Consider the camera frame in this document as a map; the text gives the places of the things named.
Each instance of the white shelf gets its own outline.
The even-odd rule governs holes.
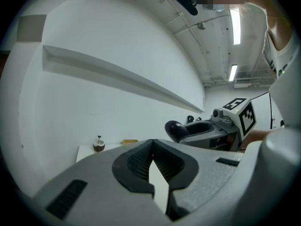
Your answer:
[[[117,148],[119,146],[122,146],[122,144],[107,144],[104,147],[104,150],[102,152]],[[76,162],[79,162],[81,159],[84,159],[87,156],[93,155],[95,153],[98,153],[94,150],[92,145],[80,145],[79,146],[79,152],[77,153]]]

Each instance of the fluorescent light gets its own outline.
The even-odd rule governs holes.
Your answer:
[[[233,81],[237,70],[237,65],[232,65],[229,81]]]
[[[233,26],[233,42],[240,44],[240,13],[239,8],[230,10]]]

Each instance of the white shirt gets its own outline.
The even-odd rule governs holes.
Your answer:
[[[271,69],[277,74],[277,78],[285,71],[289,66],[289,62],[296,56],[296,51],[299,47],[299,37],[294,31],[288,44],[278,51],[268,33],[266,31],[263,49],[263,58],[266,60]]]

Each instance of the black rubber pad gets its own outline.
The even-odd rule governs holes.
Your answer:
[[[229,166],[237,167],[239,165],[239,161],[234,161],[226,158],[220,157],[219,159],[216,160],[219,163],[226,164]]]
[[[73,180],[58,197],[46,208],[46,210],[63,219],[72,208],[78,197],[81,195],[87,182],[81,180]]]
[[[112,165],[114,177],[125,188],[134,193],[155,194],[149,183],[149,170],[152,162],[152,140],[117,157]]]

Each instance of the ceiling fixture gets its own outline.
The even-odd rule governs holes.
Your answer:
[[[204,29],[206,29],[206,28],[207,28],[206,23],[204,23],[204,22],[198,23],[198,29],[204,30]]]
[[[237,65],[232,65],[229,81],[233,81],[237,70]]]
[[[222,12],[225,8],[221,4],[208,3],[207,0],[177,0],[193,16],[198,15],[197,5],[201,4],[204,10]]]
[[[239,8],[235,10],[230,10],[233,26],[233,42],[235,44],[240,44],[240,13]]]

